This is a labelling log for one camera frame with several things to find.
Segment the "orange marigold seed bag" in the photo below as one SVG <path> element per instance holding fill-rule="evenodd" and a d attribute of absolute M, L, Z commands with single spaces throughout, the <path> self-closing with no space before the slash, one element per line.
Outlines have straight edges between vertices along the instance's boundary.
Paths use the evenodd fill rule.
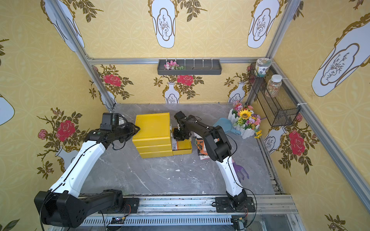
<path fill-rule="evenodd" d="M 208 156 L 205 144 L 204 144 L 204 139 L 202 137 L 195 137 L 195 145 L 197 148 L 197 152 L 199 156 Z"/>
<path fill-rule="evenodd" d="M 172 150 L 177 151 L 178 150 L 178 142 L 176 139 L 172 139 Z"/>
<path fill-rule="evenodd" d="M 199 155 L 200 160 L 210 159 L 208 155 Z"/>

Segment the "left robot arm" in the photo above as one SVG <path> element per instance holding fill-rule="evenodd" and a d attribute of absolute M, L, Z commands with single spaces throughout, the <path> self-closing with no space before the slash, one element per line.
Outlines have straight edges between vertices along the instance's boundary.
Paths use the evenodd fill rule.
<path fill-rule="evenodd" d="M 64 174 L 49 190 L 40 191 L 35 196 L 41 226 L 77 228 L 95 212 L 123 211 L 125 204 L 120 190 L 108 189 L 82 199 L 79 196 L 93 166 L 107 148 L 114 141 L 126 143 L 139 131 L 140 128 L 130 122 L 90 131 Z"/>

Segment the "yellow plastic drawer cabinet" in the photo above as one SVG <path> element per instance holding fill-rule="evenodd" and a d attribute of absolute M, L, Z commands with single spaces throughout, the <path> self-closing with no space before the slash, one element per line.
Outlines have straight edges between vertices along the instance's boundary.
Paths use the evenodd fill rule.
<path fill-rule="evenodd" d="M 171 120 L 169 113 L 137 115 L 135 125 L 140 131 L 133 144 L 143 158 L 171 157 Z"/>

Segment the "yellow drawer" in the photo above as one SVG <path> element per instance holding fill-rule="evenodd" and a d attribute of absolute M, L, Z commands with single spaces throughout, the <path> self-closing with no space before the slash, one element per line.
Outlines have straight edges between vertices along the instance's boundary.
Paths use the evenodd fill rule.
<path fill-rule="evenodd" d="M 172 151 L 174 156 L 178 155 L 188 155 L 192 153 L 192 143 L 191 140 L 184 140 L 184 141 L 177 141 L 178 142 L 178 150 Z"/>

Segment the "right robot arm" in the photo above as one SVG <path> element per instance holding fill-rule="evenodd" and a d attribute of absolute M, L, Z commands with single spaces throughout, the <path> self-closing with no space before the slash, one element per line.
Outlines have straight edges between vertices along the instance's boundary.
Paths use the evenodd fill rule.
<path fill-rule="evenodd" d="M 203 139 L 208 156 L 219 167 L 226 186 L 226 194 L 231 209 L 237 212 L 257 212 L 255 195 L 247 195 L 251 190 L 242 187 L 232 164 L 232 146 L 220 126 L 209 126 L 200 122 L 195 116 L 186 116 L 183 112 L 174 115 L 178 123 L 173 137 L 177 141 L 190 138 L 191 133 Z"/>

